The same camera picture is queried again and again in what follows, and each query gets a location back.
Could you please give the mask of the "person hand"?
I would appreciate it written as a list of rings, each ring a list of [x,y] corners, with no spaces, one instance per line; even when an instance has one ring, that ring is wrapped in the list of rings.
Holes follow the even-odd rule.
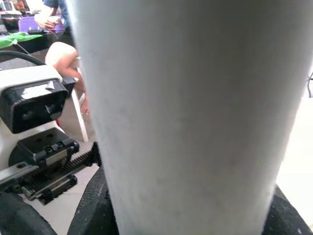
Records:
[[[41,28],[45,29],[54,29],[60,21],[59,16],[48,16],[44,14],[36,14],[34,19]]]

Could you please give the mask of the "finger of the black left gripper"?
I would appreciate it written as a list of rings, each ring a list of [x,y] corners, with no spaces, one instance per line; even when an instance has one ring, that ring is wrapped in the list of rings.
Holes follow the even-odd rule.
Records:
[[[51,225],[28,203],[12,193],[0,194],[2,235],[55,235]]]

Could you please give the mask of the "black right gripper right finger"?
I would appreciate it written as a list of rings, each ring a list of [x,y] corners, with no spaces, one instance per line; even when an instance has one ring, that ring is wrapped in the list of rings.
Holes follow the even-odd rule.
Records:
[[[312,235],[313,232],[278,185],[263,227],[264,235]]]

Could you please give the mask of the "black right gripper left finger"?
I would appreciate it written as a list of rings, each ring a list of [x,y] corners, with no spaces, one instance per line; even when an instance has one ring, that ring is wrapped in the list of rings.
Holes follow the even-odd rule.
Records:
[[[67,233],[69,235],[119,234],[102,167],[88,182]]]

